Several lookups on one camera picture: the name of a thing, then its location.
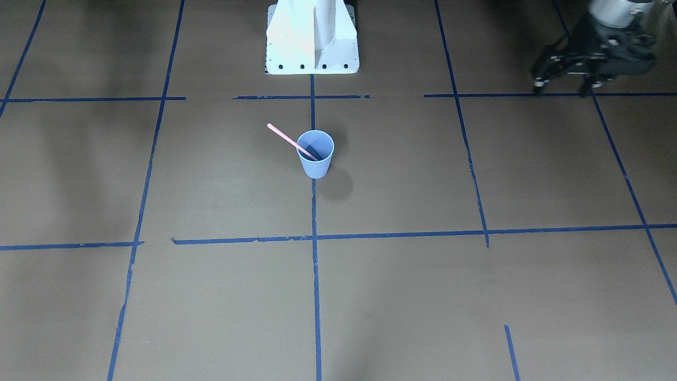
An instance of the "blue paper cup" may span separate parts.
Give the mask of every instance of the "blue paper cup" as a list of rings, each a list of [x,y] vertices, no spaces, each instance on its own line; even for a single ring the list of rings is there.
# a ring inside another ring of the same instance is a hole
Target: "blue paper cup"
[[[329,169],[329,162],[332,161],[332,155],[334,154],[334,140],[332,137],[324,131],[314,129],[306,131],[299,136],[297,143],[308,153],[319,159],[319,161],[314,161],[297,149],[305,174],[310,178],[322,178],[326,175]]]

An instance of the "straw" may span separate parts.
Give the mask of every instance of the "straw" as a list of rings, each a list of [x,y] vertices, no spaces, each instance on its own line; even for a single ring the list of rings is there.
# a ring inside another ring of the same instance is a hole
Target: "straw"
[[[293,145],[294,147],[296,147],[299,151],[301,151],[302,153],[305,153],[305,154],[306,154],[308,157],[310,157],[311,159],[313,159],[313,160],[315,160],[315,161],[320,161],[320,160],[317,160],[313,155],[310,155],[310,154],[308,153],[308,151],[306,151],[305,149],[303,149],[303,147],[299,146],[294,140],[291,140],[291,139],[289,138],[289,136],[287,136],[287,135],[284,134],[284,132],[278,130],[278,128],[275,127],[274,125],[268,123],[268,128],[269,128],[270,130],[272,130],[274,133],[276,133],[277,135],[280,135],[280,136],[282,137],[282,139],[285,139],[287,142],[289,142],[289,144],[291,144],[291,145]]]

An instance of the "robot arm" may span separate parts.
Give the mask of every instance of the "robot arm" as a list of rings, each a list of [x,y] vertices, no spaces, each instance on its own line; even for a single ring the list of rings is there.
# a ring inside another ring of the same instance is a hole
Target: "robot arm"
[[[675,0],[663,0],[672,3]],[[592,0],[567,36],[545,47],[531,68],[534,92],[540,94],[553,79],[566,74],[586,75],[580,96],[618,75],[648,72],[656,59],[651,46],[656,38],[644,32],[641,21],[655,0]]]

